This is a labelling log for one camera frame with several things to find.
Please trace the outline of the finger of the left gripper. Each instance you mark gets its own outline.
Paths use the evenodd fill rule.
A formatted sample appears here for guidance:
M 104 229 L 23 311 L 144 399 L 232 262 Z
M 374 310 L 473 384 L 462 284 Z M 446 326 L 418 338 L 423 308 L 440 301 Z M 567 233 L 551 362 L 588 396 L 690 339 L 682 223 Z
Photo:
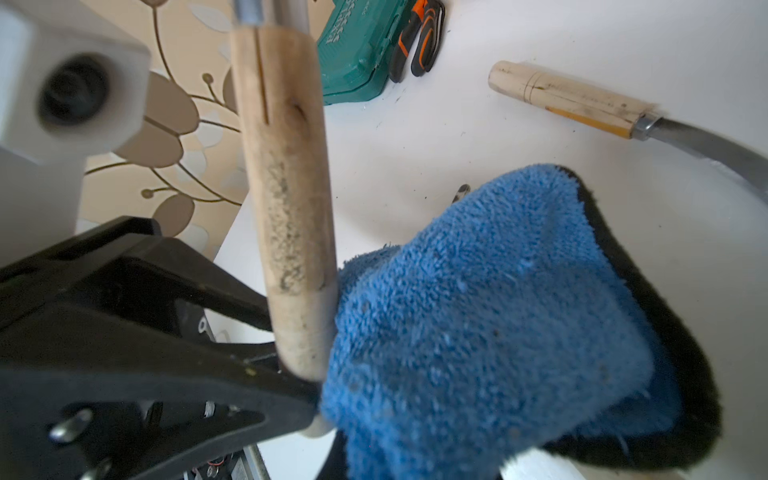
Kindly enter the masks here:
M 195 332 L 206 310 L 272 328 L 267 300 L 149 218 L 123 216 L 1 270 L 1 325 L 71 302 L 164 332 Z

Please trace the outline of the sickle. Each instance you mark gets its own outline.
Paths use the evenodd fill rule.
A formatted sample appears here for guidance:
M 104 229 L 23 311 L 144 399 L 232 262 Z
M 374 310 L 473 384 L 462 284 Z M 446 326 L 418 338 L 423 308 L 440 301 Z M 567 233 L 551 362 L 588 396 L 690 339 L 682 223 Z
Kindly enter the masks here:
M 321 72 L 304 1 L 237 1 L 232 79 L 277 353 L 320 386 L 339 288 Z
M 488 85 L 504 96 L 620 138 L 653 139 L 709 160 L 754 194 L 767 198 L 765 156 L 724 136 L 667 118 L 651 103 L 509 61 L 493 65 Z

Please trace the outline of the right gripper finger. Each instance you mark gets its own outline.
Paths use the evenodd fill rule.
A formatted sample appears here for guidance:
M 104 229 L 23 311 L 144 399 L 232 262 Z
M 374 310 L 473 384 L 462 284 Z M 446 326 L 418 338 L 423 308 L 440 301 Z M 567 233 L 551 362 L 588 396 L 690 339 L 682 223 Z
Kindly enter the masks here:
M 72 304 L 1 331 L 5 479 L 176 479 L 309 426 L 311 385 Z

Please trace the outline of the blue grey microfiber rag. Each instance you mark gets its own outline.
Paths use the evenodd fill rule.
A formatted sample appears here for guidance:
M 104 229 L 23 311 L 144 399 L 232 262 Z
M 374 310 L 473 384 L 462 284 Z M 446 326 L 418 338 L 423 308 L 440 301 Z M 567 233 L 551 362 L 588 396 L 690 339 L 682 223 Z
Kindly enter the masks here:
M 504 174 L 339 280 L 326 478 L 492 479 L 532 448 L 685 469 L 721 436 L 705 353 L 565 167 Z

